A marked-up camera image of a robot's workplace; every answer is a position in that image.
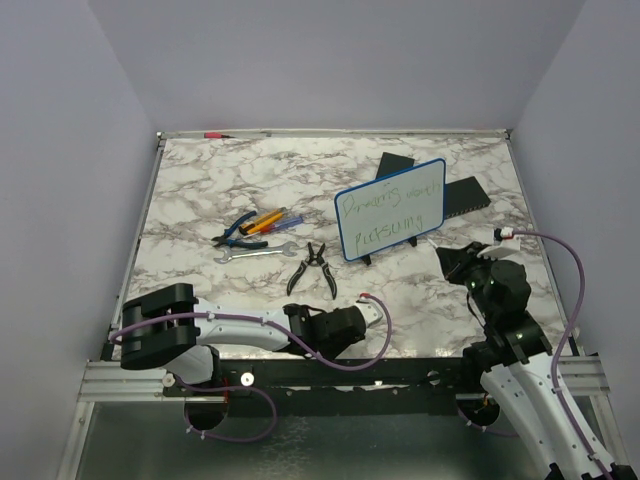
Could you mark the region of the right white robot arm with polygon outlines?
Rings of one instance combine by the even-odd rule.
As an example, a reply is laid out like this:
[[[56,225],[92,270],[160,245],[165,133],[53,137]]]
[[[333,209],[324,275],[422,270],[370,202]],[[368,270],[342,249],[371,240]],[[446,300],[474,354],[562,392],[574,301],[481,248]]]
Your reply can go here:
[[[567,388],[558,355],[527,310],[523,265],[485,244],[436,250],[446,281],[461,285],[484,320],[484,340],[464,349],[461,383],[488,393],[546,479],[633,479],[600,442]]]

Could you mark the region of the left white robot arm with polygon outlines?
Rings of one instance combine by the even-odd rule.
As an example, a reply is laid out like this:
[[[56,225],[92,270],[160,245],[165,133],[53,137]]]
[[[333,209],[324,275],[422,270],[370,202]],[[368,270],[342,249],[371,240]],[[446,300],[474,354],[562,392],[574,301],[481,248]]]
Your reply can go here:
[[[334,360],[381,319],[381,311],[363,299],[333,311],[300,304],[269,311],[225,309],[197,298],[191,284],[178,283],[124,304],[120,366],[164,368],[206,395],[220,385],[222,346],[300,357],[313,351]]]

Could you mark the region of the blue framed whiteboard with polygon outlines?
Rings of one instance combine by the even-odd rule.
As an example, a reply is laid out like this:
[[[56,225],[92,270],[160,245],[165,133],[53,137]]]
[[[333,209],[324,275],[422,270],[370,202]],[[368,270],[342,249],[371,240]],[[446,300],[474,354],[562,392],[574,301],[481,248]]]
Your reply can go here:
[[[440,228],[445,186],[446,162],[437,158],[337,193],[344,259],[352,262]]]

